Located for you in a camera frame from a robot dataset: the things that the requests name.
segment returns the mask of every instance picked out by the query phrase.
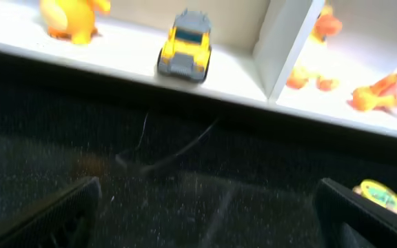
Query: toy truck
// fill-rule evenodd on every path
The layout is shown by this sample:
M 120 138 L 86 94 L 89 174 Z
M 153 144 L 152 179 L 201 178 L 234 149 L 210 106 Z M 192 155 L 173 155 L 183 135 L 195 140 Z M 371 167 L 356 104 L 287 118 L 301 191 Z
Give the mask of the toy truck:
M 157 70 L 203 82 L 212 50 L 210 32 L 211 22 L 206 14 L 185 10 L 177 15 L 157 59 Z

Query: speckled black surface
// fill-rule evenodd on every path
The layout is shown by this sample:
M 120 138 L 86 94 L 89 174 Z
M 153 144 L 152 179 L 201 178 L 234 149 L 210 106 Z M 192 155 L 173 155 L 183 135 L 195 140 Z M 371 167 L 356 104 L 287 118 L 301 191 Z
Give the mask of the speckled black surface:
M 317 181 L 374 178 L 397 192 L 397 166 L 284 145 L 220 126 L 165 180 L 137 176 L 206 125 L 0 84 L 0 220 L 83 176 L 103 199 L 91 247 L 318 247 Z M 123 160 L 115 156 L 122 151 Z

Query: rubber duck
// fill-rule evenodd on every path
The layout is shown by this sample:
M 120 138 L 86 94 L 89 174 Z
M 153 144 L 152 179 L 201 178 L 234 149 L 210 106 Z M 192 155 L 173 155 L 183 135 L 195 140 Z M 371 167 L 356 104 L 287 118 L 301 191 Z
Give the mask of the rubber duck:
M 51 37 L 89 44 L 92 35 L 97 33 L 94 11 L 109 14 L 111 3 L 108 0 L 41 0 L 40 9 Z
M 370 86 L 355 89 L 352 106 L 361 112 L 382 108 L 397 117 L 397 68 Z
M 320 53 L 327 50 L 326 38 L 338 34 L 342 28 L 343 24 L 333 16 L 333 8 L 326 3 L 287 79 L 288 87 L 299 90 L 311 79 L 316 79 L 316 86 L 322 91 L 330 91 L 338 86 L 337 79 L 322 75 L 316 68 L 310 66 L 316 64 L 315 60 L 320 59 Z

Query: truck windshield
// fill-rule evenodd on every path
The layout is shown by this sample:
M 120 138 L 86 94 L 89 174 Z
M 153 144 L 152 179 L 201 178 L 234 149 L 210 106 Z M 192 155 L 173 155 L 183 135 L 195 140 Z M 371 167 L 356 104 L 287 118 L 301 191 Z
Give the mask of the truck windshield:
M 176 31 L 176 39 L 182 39 L 187 42 L 201 44 L 202 37 L 203 37 L 203 34 L 200 34 L 200 33 L 195 33 L 195 32 L 190 32 L 190 31 L 180 30 L 180 29 L 178 29 Z

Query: orange toy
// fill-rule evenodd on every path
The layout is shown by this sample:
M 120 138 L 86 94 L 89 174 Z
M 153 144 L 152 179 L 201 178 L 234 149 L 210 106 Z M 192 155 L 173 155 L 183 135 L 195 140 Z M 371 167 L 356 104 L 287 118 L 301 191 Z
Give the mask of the orange toy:
M 307 42 L 325 46 L 326 37 L 338 34 L 342 28 L 343 24 L 333 16 L 332 7 L 329 4 L 326 4 L 321 11 Z M 338 86 L 339 82 L 337 80 L 327 79 L 320 75 L 319 72 L 300 73 L 306 69 L 303 65 L 297 64 L 294 66 L 290 77 L 287 79 L 286 85 L 288 87 L 299 90 L 304 87 L 310 79 L 316 79 L 317 87 L 322 91 L 330 91 Z
M 359 111 L 376 107 L 396 107 L 396 93 L 389 92 L 397 85 L 397 73 L 390 74 L 372 86 L 359 87 L 353 92 L 352 105 Z
M 51 37 L 89 44 L 97 33 L 94 11 L 108 14 L 111 4 L 108 0 L 41 0 L 40 8 Z

